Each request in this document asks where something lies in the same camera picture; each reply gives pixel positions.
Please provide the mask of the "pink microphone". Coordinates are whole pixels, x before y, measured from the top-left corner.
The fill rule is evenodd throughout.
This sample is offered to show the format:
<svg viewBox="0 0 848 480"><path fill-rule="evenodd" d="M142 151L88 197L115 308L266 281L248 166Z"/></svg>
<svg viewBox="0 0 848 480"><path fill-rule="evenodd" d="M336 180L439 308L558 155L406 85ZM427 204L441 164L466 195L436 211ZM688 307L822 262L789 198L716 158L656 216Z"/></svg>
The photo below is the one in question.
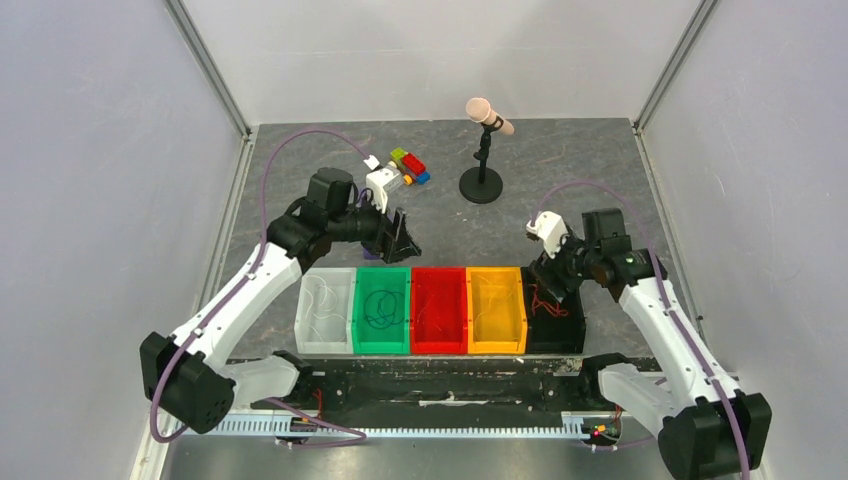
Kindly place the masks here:
<svg viewBox="0 0 848 480"><path fill-rule="evenodd" d="M475 123L486 127L494 127L497 132L504 135L513 135L515 127L509 121L500 116L491 106L491 103L482 97L474 97L465 105L467 116Z"/></svg>

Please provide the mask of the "black bin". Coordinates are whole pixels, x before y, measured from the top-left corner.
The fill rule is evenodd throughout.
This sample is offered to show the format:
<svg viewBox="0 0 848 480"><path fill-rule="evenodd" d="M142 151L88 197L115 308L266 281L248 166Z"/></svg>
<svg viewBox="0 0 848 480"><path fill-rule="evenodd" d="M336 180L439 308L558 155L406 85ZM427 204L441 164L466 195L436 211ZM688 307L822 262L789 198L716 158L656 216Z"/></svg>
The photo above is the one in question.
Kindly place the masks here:
<svg viewBox="0 0 848 480"><path fill-rule="evenodd" d="M527 267L521 267L527 317L526 354L581 354L586 320L578 293L556 302Z"/></svg>

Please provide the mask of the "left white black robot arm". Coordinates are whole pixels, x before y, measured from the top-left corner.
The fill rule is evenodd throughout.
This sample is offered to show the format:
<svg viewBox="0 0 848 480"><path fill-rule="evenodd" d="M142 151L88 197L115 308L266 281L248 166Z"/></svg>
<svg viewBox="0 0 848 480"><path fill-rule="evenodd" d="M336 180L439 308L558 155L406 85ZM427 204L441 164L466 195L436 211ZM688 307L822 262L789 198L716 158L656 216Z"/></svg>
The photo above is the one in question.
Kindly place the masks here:
<svg viewBox="0 0 848 480"><path fill-rule="evenodd" d="M362 190L350 173L322 167L305 195L269 222L246 263L213 299L171 334L150 333L140 345L143 390L151 402L150 430L158 414L176 418L183 431L212 431L232 407L280 399L301 408L314 383L290 354L231 364L234 347L282 292L300 280L336 243L358 243L386 264L421 253L406 226L405 212L389 208L402 185L399 172L383 167L365 177Z"/></svg>

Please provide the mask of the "green bin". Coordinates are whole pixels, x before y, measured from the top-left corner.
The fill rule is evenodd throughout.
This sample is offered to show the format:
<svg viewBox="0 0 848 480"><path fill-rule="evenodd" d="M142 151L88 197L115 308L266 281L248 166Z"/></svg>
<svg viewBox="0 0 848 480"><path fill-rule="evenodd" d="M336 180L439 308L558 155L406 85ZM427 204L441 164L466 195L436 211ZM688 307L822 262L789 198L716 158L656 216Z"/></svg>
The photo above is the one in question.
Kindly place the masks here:
<svg viewBox="0 0 848 480"><path fill-rule="evenodd" d="M410 353L410 268L361 267L352 312L357 355Z"/></svg>

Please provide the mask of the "colourful toy brick car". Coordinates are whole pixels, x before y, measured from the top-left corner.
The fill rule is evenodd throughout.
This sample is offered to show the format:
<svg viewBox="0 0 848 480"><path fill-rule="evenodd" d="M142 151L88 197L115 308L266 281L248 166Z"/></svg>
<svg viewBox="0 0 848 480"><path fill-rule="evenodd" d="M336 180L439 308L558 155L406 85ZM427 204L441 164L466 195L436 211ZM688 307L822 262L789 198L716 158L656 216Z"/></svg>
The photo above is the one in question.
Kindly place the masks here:
<svg viewBox="0 0 848 480"><path fill-rule="evenodd" d="M405 185L424 185L430 180L426 165L414 154L395 148L390 152L390 164L400 173Z"/></svg>

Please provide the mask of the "yellow bin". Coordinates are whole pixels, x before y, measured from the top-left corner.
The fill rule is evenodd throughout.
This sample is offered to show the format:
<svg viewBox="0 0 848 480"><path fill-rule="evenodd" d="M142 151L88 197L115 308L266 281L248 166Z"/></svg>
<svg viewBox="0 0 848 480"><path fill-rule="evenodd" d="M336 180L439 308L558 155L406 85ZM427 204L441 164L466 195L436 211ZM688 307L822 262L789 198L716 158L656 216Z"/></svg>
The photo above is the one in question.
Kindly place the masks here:
<svg viewBox="0 0 848 480"><path fill-rule="evenodd" d="M519 267L467 267L468 353L523 355L527 317Z"/></svg>

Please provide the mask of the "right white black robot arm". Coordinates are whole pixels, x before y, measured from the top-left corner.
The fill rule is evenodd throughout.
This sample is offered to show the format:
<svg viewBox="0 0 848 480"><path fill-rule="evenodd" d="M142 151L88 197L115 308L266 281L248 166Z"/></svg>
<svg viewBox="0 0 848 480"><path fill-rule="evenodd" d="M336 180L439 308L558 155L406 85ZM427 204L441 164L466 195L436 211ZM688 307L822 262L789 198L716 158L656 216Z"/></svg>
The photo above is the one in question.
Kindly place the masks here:
<svg viewBox="0 0 848 480"><path fill-rule="evenodd" d="M675 479L749 478L762 462L772 410L760 394L746 394L698 336L672 282L649 248L635 249L617 208L586 212L578 237L563 218L542 211L526 225L543 251L530 266L540 286L558 300L592 280L635 323L664 375L646 377L619 353L584 361L577 382L591 408L609 402L628 412L656 439Z"/></svg>

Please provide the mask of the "purple metronome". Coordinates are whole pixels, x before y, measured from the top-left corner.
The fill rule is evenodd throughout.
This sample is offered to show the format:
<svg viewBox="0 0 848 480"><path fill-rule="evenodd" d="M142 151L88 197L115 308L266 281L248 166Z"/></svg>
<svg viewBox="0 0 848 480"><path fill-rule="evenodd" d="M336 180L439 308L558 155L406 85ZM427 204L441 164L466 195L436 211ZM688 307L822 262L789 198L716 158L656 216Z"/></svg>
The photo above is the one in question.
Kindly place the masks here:
<svg viewBox="0 0 848 480"><path fill-rule="evenodd" d="M362 191L358 195L357 206L358 207L365 207L366 205L371 205L373 203L373 198L374 198L373 191L370 188L365 187L365 188L362 189ZM379 260L380 259L380 256L378 254L375 254L374 252L372 252L371 250L369 250L365 246L362 247L362 251L363 251L363 258L365 260Z"/></svg>

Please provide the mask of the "red bin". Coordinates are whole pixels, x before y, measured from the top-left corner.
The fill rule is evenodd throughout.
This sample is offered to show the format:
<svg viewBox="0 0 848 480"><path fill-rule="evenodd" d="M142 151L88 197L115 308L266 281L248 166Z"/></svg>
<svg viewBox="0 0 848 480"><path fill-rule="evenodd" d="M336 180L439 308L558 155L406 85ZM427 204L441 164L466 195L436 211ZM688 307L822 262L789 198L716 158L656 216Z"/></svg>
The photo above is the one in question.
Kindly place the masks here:
<svg viewBox="0 0 848 480"><path fill-rule="evenodd" d="M467 354L466 269L414 267L411 271L411 354Z"/></svg>

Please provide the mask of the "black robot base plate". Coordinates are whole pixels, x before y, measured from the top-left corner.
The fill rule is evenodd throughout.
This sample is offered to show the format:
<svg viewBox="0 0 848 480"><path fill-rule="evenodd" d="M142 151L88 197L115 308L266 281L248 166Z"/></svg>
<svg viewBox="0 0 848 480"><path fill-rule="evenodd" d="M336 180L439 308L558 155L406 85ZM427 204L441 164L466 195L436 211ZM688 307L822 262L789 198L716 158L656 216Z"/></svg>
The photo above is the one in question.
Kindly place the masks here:
<svg viewBox="0 0 848 480"><path fill-rule="evenodd" d="M611 415L579 356L310 358L284 402L346 427L553 427L563 412Z"/></svg>

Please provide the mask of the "white bin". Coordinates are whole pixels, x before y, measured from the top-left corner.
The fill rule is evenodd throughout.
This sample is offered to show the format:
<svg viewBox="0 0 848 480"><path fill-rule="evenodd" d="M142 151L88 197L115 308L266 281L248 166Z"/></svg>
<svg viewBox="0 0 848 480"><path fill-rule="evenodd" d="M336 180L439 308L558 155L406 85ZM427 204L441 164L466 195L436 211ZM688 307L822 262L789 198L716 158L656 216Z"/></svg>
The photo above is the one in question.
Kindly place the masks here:
<svg viewBox="0 0 848 480"><path fill-rule="evenodd" d="M302 277L294 325L300 354L353 353L355 287L355 268L314 268Z"/></svg>

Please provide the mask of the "black microphone stand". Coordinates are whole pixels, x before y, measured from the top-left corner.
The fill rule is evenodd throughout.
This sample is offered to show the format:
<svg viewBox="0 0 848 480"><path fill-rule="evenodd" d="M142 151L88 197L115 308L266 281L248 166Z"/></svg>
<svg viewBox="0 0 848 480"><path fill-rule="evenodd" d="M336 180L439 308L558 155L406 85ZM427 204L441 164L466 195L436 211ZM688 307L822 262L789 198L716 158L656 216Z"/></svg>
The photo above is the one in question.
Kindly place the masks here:
<svg viewBox="0 0 848 480"><path fill-rule="evenodd" d="M479 166L469 168L459 179L460 193L466 200L475 204L492 203L503 191L502 178L495 170L487 166L494 132L494 127L483 127L478 150L473 154Z"/></svg>

